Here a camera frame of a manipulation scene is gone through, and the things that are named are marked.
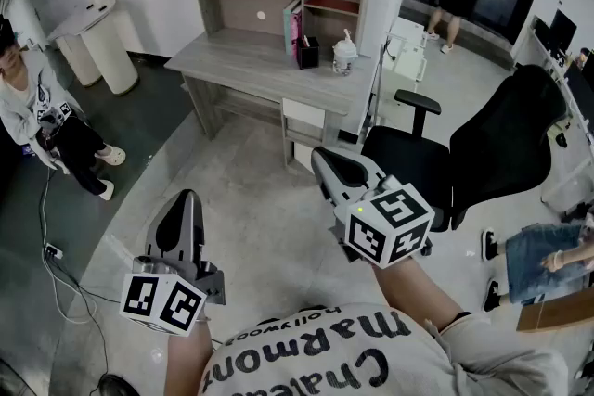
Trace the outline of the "brown cardboard box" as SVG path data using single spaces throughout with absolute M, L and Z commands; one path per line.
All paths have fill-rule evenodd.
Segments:
M 546 332 L 594 321 L 594 301 L 553 304 L 551 301 L 523 307 L 516 330 Z

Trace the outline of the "teal book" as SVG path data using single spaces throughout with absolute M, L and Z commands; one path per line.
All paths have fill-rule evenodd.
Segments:
M 284 45 L 288 56 L 292 55 L 291 42 L 291 12 L 301 3 L 301 0 L 291 0 L 291 2 L 283 9 L 283 29 L 284 29 Z

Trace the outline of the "white drawer front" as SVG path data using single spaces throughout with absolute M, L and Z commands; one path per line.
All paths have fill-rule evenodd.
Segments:
M 318 129 L 324 128 L 326 117 L 324 109 L 283 98 L 282 110 L 283 115 L 287 118 L 309 124 Z

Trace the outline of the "black pen holder box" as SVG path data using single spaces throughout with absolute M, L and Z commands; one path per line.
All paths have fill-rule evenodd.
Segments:
M 301 70 L 314 69 L 319 66 L 319 43 L 316 37 L 307 36 L 310 47 L 303 44 L 303 37 L 298 40 L 297 63 Z

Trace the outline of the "white office table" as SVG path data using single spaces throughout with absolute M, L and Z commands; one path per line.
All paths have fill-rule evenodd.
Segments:
M 566 185 L 580 176 L 585 176 L 588 169 L 594 167 L 594 134 L 590 130 L 590 126 L 594 128 L 594 121 L 590 121 L 590 118 L 594 118 L 594 113 L 585 116 L 580 109 L 571 88 L 570 80 L 580 78 L 582 83 L 586 80 L 577 75 L 578 71 L 574 70 L 574 62 L 565 63 L 563 57 L 557 59 L 556 55 L 548 50 L 548 47 L 554 46 L 555 42 L 550 36 L 550 27 L 537 15 L 534 15 L 526 37 L 532 38 L 537 44 L 539 51 L 544 56 L 544 68 L 552 71 L 553 80 L 562 90 L 567 104 L 567 120 L 562 120 L 562 122 L 568 126 L 574 124 L 584 136 L 582 142 L 588 147 L 587 155 L 571 171 L 563 172 L 553 185 L 544 189 L 541 194 L 541 201 L 549 203 Z

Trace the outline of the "black office chair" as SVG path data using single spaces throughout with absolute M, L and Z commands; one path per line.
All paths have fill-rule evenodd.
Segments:
M 394 100 L 415 110 L 405 132 L 370 128 L 362 154 L 403 184 L 412 184 L 435 212 L 432 230 L 459 228 L 474 205 L 541 185 L 551 169 L 548 131 L 567 112 L 562 91 L 540 66 L 524 65 L 444 146 L 423 135 L 438 102 L 399 89 Z

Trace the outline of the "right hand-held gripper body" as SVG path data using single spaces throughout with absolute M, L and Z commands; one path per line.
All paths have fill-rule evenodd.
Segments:
M 334 209 L 333 234 L 349 262 L 385 269 L 428 244 L 434 209 L 411 184 L 384 176 Z

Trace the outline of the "person's right forearm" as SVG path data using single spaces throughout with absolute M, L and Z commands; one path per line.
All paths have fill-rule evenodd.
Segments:
M 413 258 L 385 269 L 374 264 L 371 268 L 387 303 L 420 326 L 431 322 L 438 330 L 443 330 L 464 313 Z

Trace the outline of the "black computer monitor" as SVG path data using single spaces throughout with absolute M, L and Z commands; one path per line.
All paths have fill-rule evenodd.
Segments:
M 553 55 L 565 55 L 572 42 L 576 25 L 560 10 L 549 27 L 549 49 Z

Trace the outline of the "white round pedestal table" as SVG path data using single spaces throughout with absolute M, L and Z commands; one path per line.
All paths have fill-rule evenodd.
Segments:
M 99 12 L 102 6 L 107 8 Z M 104 81 L 114 95 L 122 96 L 136 86 L 139 76 L 115 27 L 115 6 L 115 0 L 106 0 L 89 10 L 75 9 L 48 40 L 57 43 L 84 88 Z

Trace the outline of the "person's left forearm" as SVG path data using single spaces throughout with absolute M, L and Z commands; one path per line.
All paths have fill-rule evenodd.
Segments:
M 187 337 L 169 337 L 163 396 L 198 396 L 202 374 L 213 353 L 209 319 L 204 315 Z

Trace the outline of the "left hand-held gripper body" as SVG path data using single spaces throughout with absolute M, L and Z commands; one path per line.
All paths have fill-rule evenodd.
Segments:
M 202 258 L 191 260 L 183 249 L 168 256 L 149 244 L 124 277 L 119 315 L 155 332 L 187 336 L 206 321 L 208 303 L 226 303 L 224 272 Z

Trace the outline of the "person's white printed shirt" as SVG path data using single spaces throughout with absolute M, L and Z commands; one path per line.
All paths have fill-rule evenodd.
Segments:
M 438 330 L 348 304 L 253 326 L 226 341 L 200 396 L 568 396 L 554 351 L 467 313 Z

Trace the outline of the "white storage rack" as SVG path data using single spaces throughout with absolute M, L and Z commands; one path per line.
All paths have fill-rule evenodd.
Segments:
M 382 72 L 390 78 L 409 80 L 417 87 L 427 67 L 425 47 L 427 39 L 423 26 L 397 17 L 386 37 Z

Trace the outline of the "clear water bottle with straw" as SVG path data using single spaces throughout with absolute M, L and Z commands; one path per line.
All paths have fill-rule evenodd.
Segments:
M 348 76 L 358 58 L 357 48 L 351 38 L 351 32 L 344 29 L 344 38 L 338 41 L 333 47 L 332 69 L 336 74 Z

